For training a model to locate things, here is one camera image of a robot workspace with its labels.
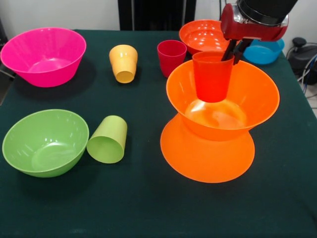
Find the white wall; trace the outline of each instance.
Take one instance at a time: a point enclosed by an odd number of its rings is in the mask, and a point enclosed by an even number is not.
[[[0,0],[9,38],[38,27],[120,30],[117,0]]]
[[[298,0],[289,14],[288,29],[283,37],[285,42],[284,53],[293,46],[292,39],[297,36],[304,37],[308,42],[317,43],[317,0]],[[218,0],[197,0],[196,19],[219,19]]]

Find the green cup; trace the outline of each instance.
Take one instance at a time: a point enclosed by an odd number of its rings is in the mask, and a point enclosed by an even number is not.
[[[87,143],[90,156],[106,164],[119,162],[124,155],[127,129],[127,123],[121,117],[106,117]]]

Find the plastic cup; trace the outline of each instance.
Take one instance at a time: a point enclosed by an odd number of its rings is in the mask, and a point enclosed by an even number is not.
[[[183,63],[186,52],[186,45],[180,41],[167,40],[158,44],[159,65],[166,78]]]
[[[135,76],[138,52],[129,45],[118,45],[109,52],[109,59],[115,79],[119,83],[130,83]]]
[[[106,164],[119,162],[124,155],[127,129],[127,123],[121,117],[106,117],[87,143],[90,156]]]
[[[216,103],[227,96],[233,66],[233,57],[221,61],[223,52],[199,52],[193,55],[197,97],[207,103]]]

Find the orange cup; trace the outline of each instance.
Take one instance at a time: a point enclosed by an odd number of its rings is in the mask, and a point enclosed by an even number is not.
[[[197,97],[208,103],[216,103],[227,96],[233,57],[221,61],[223,52],[205,51],[193,55]]]

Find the table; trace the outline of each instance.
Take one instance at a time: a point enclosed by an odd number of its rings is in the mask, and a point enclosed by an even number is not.
[[[78,30],[87,51],[75,77],[56,88],[14,81],[0,107],[0,138],[24,116],[45,109],[81,115],[90,134],[108,115],[123,117],[123,160],[105,165],[87,152],[66,174],[34,178],[0,159],[0,237],[316,237],[317,121],[283,55],[260,66],[280,90],[276,114],[251,131],[256,155],[241,177],[220,184],[189,180],[164,160],[169,103],[156,45],[177,32]],[[135,80],[118,84],[110,49],[139,53]]]

